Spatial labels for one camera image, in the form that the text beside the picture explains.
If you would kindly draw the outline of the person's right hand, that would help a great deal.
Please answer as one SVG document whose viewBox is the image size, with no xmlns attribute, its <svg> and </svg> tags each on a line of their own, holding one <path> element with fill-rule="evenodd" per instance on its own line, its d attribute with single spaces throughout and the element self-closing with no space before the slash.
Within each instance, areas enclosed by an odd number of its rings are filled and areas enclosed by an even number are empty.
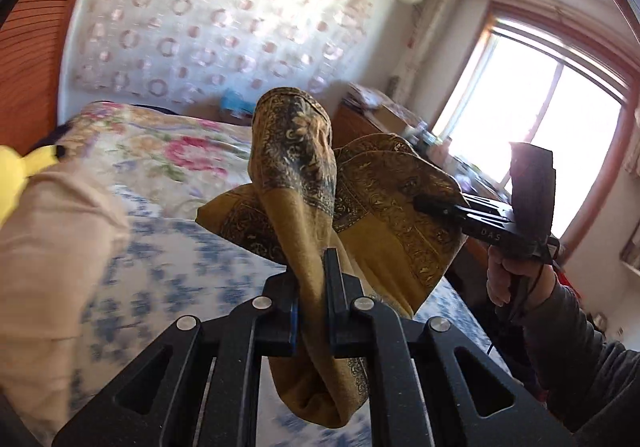
<svg viewBox="0 0 640 447">
<path fill-rule="evenodd" d="M 556 285 L 552 267 L 533 259 L 512 259 L 493 245 L 488 249 L 487 293 L 499 307 L 508 305 L 523 290 L 525 311 L 547 301 Z"/>
</svg>

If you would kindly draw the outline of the right forearm grey sleeve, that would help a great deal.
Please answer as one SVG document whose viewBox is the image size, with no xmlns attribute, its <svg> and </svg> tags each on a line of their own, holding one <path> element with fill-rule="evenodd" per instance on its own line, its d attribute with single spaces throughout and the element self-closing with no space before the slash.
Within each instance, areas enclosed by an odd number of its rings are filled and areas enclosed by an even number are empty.
<svg viewBox="0 0 640 447">
<path fill-rule="evenodd" d="M 547 391 L 548 410 L 573 433 L 575 443 L 637 446 L 639 353 L 606 341 L 574 293 L 559 283 L 518 324 Z"/>
</svg>

